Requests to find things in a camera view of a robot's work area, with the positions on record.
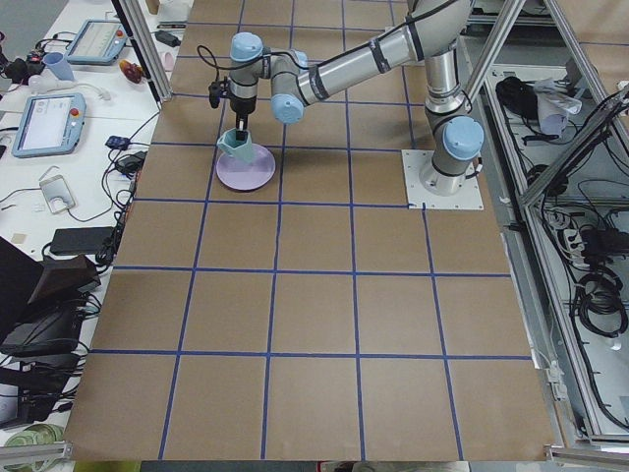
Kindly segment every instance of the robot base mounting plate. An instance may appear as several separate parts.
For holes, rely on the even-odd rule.
[[[426,189],[420,180],[421,170],[432,159],[431,150],[403,149],[404,180],[409,208],[417,209],[484,209],[476,177],[467,179],[459,191],[449,197],[436,195]],[[472,164],[467,173],[474,172]]]

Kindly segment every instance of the gray robot arm segment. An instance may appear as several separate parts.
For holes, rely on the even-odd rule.
[[[456,40],[470,14],[469,0],[428,0],[414,4],[420,6],[405,23],[312,66],[292,84],[297,89],[284,92],[309,105],[406,62],[436,55]]]

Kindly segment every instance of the pink plate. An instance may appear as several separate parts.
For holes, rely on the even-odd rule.
[[[259,189],[275,173],[275,158],[270,150],[254,146],[255,159],[251,164],[222,152],[216,163],[216,174],[230,189],[248,191]]]

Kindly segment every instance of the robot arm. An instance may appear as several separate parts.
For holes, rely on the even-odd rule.
[[[426,113],[437,142],[425,185],[451,195],[465,179],[469,162],[484,139],[481,126],[465,114],[465,95],[456,71],[454,47],[471,12],[471,0],[408,0],[401,25],[336,57],[308,67],[305,54],[264,47],[241,32],[232,40],[232,67],[226,82],[210,86],[210,102],[227,96],[236,112],[236,138],[247,138],[248,116],[256,109],[257,82],[271,80],[271,108],[284,124],[300,121],[305,108],[335,93],[410,61],[426,60],[429,98]]]
[[[271,79],[273,112],[285,124],[299,121],[304,107],[409,61],[448,51],[465,27],[470,0],[409,0],[406,21],[368,43],[317,65],[306,67],[300,52],[264,48],[253,34],[232,41],[229,97],[238,129],[255,110],[258,79]]]

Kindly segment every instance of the white table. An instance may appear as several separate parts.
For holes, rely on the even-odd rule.
[[[187,0],[192,5],[194,0]],[[158,18],[150,15],[144,1],[140,0],[151,31],[156,29]],[[115,12],[109,0],[69,0],[67,6],[50,28],[46,37],[60,31],[78,31],[84,20],[113,19]],[[178,48],[172,48],[155,41],[158,51],[168,51],[176,58]],[[63,51],[63,45],[53,45],[47,50]],[[119,59],[139,63],[135,51],[125,47]],[[109,208],[110,201],[101,189],[100,180],[109,164],[107,154],[109,148],[104,145],[111,135],[129,137],[145,120],[157,110],[157,105],[145,81],[136,85],[128,81],[120,72],[118,61],[109,66],[77,66],[73,65],[75,78],[78,83],[88,83],[96,87],[107,89],[110,100],[103,100],[91,88],[73,88],[71,92],[80,92],[86,99],[86,120],[81,139],[75,150],[69,154],[16,158],[11,153],[15,133],[0,133],[9,136],[11,141],[3,139],[7,146],[4,156],[0,159],[0,200],[11,192],[21,188],[38,187],[39,178],[47,172],[47,177],[61,174],[66,179],[77,205],[72,208],[73,214],[81,219],[87,219]],[[15,91],[7,93],[0,101],[0,111],[7,113],[0,120],[0,129],[18,126],[22,118],[27,99],[32,90],[21,86]],[[150,143],[150,139],[157,119],[151,120],[134,137],[137,143]],[[147,150],[147,147],[132,146],[129,152]],[[129,189],[130,181],[118,172],[109,177],[109,184],[113,196],[120,190]],[[8,241],[24,239],[16,244],[23,252],[35,260],[41,260],[41,249],[52,240],[57,228],[108,226],[115,224],[114,209],[106,214],[89,221],[78,222],[68,213],[52,214],[48,209],[40,191],[22,192],[8,201],[0,204],[0,236]],[[103,300],[109,274],[101,276],[101,286],[93,294]],[[84,322],[80,341],[90,345],[97,319]],[[66,389],[74,386],[79,380],[71,379]],[[68,422],[70,412],[53,413],[46,422],[64,426]],[[0,444],[17,430],[0,430]],[[72,470],[72,464],[55,467],[55,470]]]

